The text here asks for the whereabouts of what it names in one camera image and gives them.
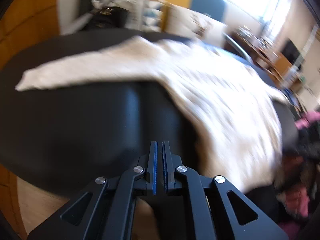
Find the bottle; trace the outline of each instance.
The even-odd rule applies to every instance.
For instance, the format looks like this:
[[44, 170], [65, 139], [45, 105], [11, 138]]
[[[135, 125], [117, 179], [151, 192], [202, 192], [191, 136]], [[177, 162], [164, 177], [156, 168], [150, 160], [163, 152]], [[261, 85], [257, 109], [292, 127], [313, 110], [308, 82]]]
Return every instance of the bottle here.
[[282, 88], [289, 88], [296, 80], [297, 73], [298, 73], [298, 67], [296, 65], [293, 65], [291, 68], [289, 68], [287, 73], [284, 75], [283, 81], [281, 82], [280, 86]]

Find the white towel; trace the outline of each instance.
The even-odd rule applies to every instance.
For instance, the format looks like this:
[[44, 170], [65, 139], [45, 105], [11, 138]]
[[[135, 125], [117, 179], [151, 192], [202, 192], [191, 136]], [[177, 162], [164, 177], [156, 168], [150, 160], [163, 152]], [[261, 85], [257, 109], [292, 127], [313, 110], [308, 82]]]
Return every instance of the white towel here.
[[27, 70], [16, 89], [126, 80], [156, 80], [166, 88], [199, 135], [202, 175], [222, 175], [242, 192], [272, 183], [282, 146], [271, 99], [286, 103], [284, 94], [251, 67], [198, 43], [134, 37]]

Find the black bag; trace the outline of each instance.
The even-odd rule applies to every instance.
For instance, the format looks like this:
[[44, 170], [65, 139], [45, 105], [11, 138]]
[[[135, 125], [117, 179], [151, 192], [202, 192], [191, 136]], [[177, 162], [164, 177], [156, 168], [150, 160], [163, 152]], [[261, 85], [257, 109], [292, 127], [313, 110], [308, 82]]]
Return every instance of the black bag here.
[[123, 28], [129, 11], [121, 7], [104, 7], [85, 26], [85, 30]]

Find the chair armrest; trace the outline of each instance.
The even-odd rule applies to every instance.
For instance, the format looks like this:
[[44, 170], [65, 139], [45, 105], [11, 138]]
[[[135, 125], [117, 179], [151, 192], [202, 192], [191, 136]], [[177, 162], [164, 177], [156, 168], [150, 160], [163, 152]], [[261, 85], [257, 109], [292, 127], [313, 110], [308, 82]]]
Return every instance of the chair armrest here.
[[248, 53], [246, 53], [244, 51], [244, 49], [242, 49], [242, 47], [238, 43], [236, 43], [229, 35], [227, 35], [225, 33], [224, 33], [224, 36], [226, 38], [226, 42], [237, 51], [237, 53], [239, 54], [240, 57], [244, 58], [246, 61], [253, 64], [252, 58], [249, 56]]

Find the metal pivot screw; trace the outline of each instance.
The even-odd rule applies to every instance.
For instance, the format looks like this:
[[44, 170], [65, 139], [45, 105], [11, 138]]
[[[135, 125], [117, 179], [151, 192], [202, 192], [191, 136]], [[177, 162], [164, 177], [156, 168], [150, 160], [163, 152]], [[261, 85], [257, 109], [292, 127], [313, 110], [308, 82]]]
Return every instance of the metal pivot screw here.
[[222, 176], [217, 176], [215, 177], [216, 182], [218, 183], [224, 183], [226, 181], [226, 179]]
[[187, 167], [186, 166], [179, 166], [179, 167], [177, 167], [177, 171], [186, 172], [187, 171]]
[[133, 171], [136, 173], [141, 173], [143, 172], [143, 168], [141, 166], [136, 166], [133, 168]]
[[106, 182], [106, 179], [104, 177], [98, 177], [96, 178], [96, 183], [97, 184], [103, 184]]

